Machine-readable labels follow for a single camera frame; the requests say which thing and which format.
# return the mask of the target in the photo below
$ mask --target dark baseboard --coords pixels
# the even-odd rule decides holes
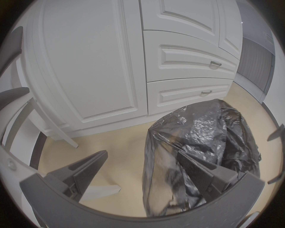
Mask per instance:
[[[42,149],[44,147],[44,144],[46,142],[47,136],[44,135],[44,133],[40,132],[38,139],[36,141],[35,147],[33,149],[31,161],[30,161],[30,167],[34,169],[38,169],[38,165],[40,162],[40,156],[42,154]]]
[[[268,113],[268,115],[270,116],[270,118],[272,119],[273,123],[275,124],[276,128],[279,128],[279,124],[277,123],[277,120],[275,119],[274,115],[272,114],[272,112],[269,110],[269,108],[266,106],[266,104],[264,104],[264,102],[262,102],[261,106],[265,109],[265,111]]]

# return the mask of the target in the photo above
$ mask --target garbage bag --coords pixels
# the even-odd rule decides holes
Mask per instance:
[[[180,150],[239,174],[260,176],[258,147],[236,109],[218,99],[184,106],[159,119],[147,132],[143,203],[148,217],[206,203],[176,160]]]

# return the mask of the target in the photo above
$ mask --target white cabinet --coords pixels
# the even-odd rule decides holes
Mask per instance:
[[[235,0],[217,0],[220,15],[219,47],[237,59],[241,57],[243,27]]]
[[[22,65],[58,124],[78,130],[146,115],[139,2],[36,4],[24,30]]]
[[[155,114],[185,105],[222,98],[233,80],[184,78],[147,83],[148,113]]]
[[[219,44],[216,0],[142,0],[144,30],[177,32]]]
[[[239,65],[239,60],[223,49],[173,32],[144,31],[144,49],[147,82],[175,78],[234,79]]]

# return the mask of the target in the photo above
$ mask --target plastic bag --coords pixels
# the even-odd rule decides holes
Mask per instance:
[[[206,203],[176,161],[179,150],[238,173],[260,176],[257,145],[236,109],[218,99],[184,106],[148,130],[143,171],[147,216],[179,213]]]

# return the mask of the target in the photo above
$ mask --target drawer handle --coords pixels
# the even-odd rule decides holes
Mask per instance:
[[[221,63],[215,62],[215,61],[211,61],[211,64],[215,64],[215,65],[218,65],[218,66],[221,66],[221,65],[222,65]]]
[[[212,90],[210,90],[209,92],[204,92],[204,91],[202,91],[201,93],[202,94],[210,94],[212,92]]]

